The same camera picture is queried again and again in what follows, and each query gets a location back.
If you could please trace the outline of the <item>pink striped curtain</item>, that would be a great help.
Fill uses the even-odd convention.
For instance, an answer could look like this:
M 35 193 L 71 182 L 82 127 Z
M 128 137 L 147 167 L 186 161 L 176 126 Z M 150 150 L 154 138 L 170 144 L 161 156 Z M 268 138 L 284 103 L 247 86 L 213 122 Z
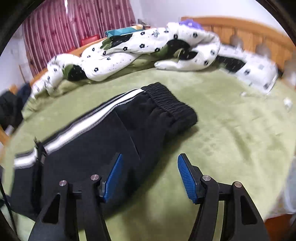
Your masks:
M 83 39 L 129 27 L 136 22 L 130 1 L 44 1 L 22 23 L 32 75 L 57 54 L 81 47 Z

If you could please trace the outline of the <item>teal patterned pillow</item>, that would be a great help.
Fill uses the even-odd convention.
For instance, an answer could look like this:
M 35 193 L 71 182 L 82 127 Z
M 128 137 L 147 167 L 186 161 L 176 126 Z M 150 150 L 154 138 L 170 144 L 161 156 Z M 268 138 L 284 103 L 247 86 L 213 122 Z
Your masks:
M 112 36 L 121 36 L 121 35 L 125 35 L 125 34 L 131 34 L 134 32 L 141 31 L 143 29 L 144 29 L 143 25 L 133 25 L 131 27 L 120 28 L 120 29 L 115 29 L 115 30 L 108 30 L 105 32 L 105 35 L 107 38 L 109 38 Z

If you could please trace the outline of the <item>white floral quilt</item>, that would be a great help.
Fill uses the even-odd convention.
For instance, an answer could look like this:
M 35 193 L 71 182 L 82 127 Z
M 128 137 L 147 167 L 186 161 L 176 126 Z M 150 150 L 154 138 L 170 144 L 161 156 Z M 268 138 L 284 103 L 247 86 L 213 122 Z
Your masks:
M 32 86 L 31 96 L 52 93 L 63 80 L 100 82 L 141 57 L 151 57 L 159 70 L 200 71 L 217 63 L 251 86 L 270 92 L 278 78 L 274 61 L 221 43 L 219 36 L 187 24 L 111 36 L 86 48 L 80 56 L 59 54 Z

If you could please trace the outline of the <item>green fleece bed sheet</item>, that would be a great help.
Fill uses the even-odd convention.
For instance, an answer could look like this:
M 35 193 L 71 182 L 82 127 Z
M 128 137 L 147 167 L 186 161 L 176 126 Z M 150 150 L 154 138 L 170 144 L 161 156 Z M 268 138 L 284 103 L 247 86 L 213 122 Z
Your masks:
M 168 143 L 147 180 L 107 220 L 112 240 L 187 240 L 198 207 L 188 199 L 177 168 L 185 153 L 217 182 L 240 181 L 263 219 L 285 184 L 295 152 L 295 91 L 278 81 L 268 95 L 218 69 L 202 72 L 154 68 L 87 84 L 50 101 L 12 135 L 4 148 L 3 186 L 10 193 L 15 154 L 30 150 L 69 122 L 112 97 L 151 83 L 165 85 L 191 106 L 198 122 Z

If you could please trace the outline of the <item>black pants with white stripe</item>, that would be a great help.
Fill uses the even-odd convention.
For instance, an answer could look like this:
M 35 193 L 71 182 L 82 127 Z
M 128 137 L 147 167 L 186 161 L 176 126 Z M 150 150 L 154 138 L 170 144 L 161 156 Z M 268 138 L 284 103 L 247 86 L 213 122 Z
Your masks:
M 118 153 L 119 182 L 107 182 L 103 195 L 103 215 L 111 216 L 144 183 L 165 143 L 197 120 L 194 109 L 158 82 L 117 95 L 16 155 L 11 208 L 35 220 L 61 180 L 78 190 L 93 174 L 106 177 Z

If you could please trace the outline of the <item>wooden headboard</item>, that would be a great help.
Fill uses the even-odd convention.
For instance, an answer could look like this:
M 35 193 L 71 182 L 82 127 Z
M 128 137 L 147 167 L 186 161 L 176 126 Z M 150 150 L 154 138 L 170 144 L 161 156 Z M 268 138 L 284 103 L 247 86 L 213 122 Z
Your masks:
M 255 51 L 258 44 L 264 43 L 271 51 L 271 59 L 278 65 L 280 70 L 284 69 L 284 63 L 290 60 L 295 45 L 287 35 L 263 25 L 240 18 L 226 16 L 183 16 L 181 20 L 194 20 L 205 30 L 215 32 L 224 44 L 230 44 L 230 36 L 237 35 L 244 43 L 244 49 Z

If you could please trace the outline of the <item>navy blue garment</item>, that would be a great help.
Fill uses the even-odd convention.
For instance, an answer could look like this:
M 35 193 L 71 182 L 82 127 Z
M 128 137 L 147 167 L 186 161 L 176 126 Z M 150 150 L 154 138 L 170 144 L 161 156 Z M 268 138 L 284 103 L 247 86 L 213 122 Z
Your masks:
M 31 94 L 31 86 L 29 83 L 24 84 L 17 92 L 17 97 L 22 100 L 22 103 L 25 103 Z

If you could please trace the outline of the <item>wooden bed footboard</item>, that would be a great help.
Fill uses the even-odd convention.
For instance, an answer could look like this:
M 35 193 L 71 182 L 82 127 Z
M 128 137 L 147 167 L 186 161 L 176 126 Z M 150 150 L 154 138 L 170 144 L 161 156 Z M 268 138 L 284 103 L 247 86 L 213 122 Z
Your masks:
M 83 51 L 88 48 L 89 46 L 99 43 L 101 41 L 105 40 L 105 38 L 102 39 L 98 39 L 95 40 L 93 42 L 87 42 L 86 45 L 83 45 L 77 49 L 72 49 L 72 51 L 70 51 L 69 53 L 75 56 L 80 56 Z M 34 78 L 30 81 L 30 85 L 32 86 L 36 81 L 38 81 L 42 75 L 44 75 L 46 72 L 48 71 L 47 68 L 44 68 L 42 71 L 40 71 L 36 76 L 34 76 Z M 9 92 L 11 92 L 12 94 L 16 95 L 16 93 L 18 92 L 18 87 L 13 84 L 9 87 L 8 89 Z M 1 127 L 1 144 L 3 144 L 4 146 L 9 142 L 10 140 L 10 136 L 6 134 L 6 132 L 3 130 L 3 128 Z

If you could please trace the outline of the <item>black jacket on footboard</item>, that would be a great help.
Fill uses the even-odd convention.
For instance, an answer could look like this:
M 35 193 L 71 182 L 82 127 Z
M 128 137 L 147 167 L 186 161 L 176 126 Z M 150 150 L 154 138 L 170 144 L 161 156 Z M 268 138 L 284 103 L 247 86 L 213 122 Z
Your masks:
M 1 127 L 6 130 L 8 126 L 17 128 L 23 121 L 22 99 L 10 91 L 1 95 Z

